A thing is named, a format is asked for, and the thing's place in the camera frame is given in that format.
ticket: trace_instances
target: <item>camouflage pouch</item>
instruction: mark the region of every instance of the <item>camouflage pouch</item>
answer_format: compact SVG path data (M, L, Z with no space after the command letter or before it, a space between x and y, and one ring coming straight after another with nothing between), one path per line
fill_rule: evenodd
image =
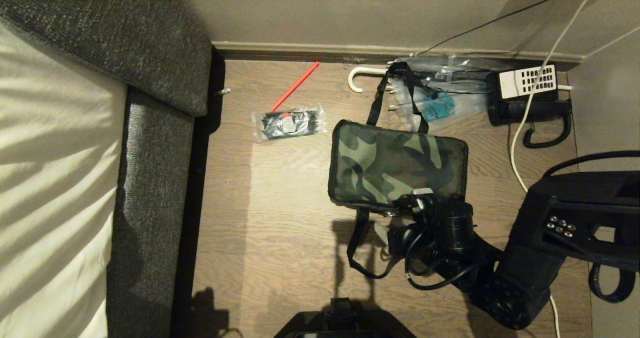
M375 126L390 75L404 79L413 114L420 117L418 132ZM350 267L371 279L385 277L402 256L392 255L382 274L366 270L354 259L368 229L370 211L396 215L394 201L422 188L430 188L445 199L464 201L465 197L467 144L459 139L427 134L429 124L414 103L416 84L421 84L420 80L406 62L393 63L377 86L366 124L342 120L333 129L329 197L338 205L357 209L347 258Z

